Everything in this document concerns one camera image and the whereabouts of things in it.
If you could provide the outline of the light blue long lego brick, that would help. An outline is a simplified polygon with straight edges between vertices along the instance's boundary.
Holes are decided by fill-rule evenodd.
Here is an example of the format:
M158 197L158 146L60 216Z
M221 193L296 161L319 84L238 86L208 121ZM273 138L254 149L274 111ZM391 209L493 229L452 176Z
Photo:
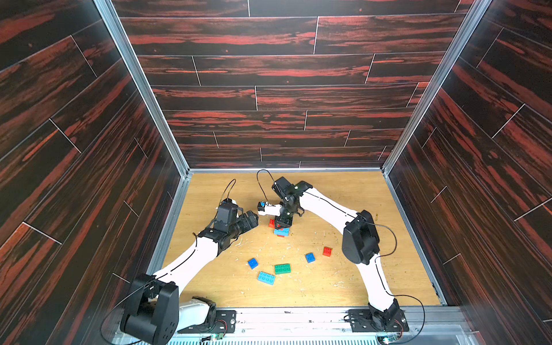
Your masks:
M289 228L275 229L275 230L274 230L274 234L276 234L276 235L282 235L282 236L284 236L284 237L288 237L289 234L290 234L290 230L289 230Z

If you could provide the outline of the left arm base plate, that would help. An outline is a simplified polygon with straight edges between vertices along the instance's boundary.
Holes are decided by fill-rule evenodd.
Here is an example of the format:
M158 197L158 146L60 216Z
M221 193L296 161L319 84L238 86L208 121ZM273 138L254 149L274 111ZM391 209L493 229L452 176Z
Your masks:
M178 334L233 334L236 330L237 312L217 309L214 316L201 325L189 326L177 331Z

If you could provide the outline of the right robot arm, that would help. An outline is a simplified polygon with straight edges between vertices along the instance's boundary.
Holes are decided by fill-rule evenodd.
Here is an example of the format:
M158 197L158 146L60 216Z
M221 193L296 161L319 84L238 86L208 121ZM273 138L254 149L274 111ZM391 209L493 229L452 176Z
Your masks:
M378 332L407 331L404 312L383 273L380 237L372 214L346 208L305 181L293 185L282 177L273 182L272 189L280 203L261 201L257 210L261 216L274 216L276 229L291 227L294 215L302 216L310 211L343 235L342 252L357 266L369 299L368 310L356 324Z

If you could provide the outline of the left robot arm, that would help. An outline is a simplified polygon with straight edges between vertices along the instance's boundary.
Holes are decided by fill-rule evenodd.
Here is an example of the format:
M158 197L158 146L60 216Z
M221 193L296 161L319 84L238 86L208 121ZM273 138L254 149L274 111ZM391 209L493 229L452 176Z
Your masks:
M174 334L189 328L196 333L213 331L218 323L216 303L201 297L181 303L181 294L208 263L258 224L256 213L224 199L184 253L162 270L132 281L129 295L120 303L124 307L120 330L148 344L167 344Z

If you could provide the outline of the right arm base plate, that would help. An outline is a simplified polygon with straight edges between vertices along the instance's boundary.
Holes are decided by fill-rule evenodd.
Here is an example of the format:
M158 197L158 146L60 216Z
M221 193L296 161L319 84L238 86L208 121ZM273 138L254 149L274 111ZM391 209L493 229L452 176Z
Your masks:
M404 333L410 330L402 310L350 309L344 317L354 333Z

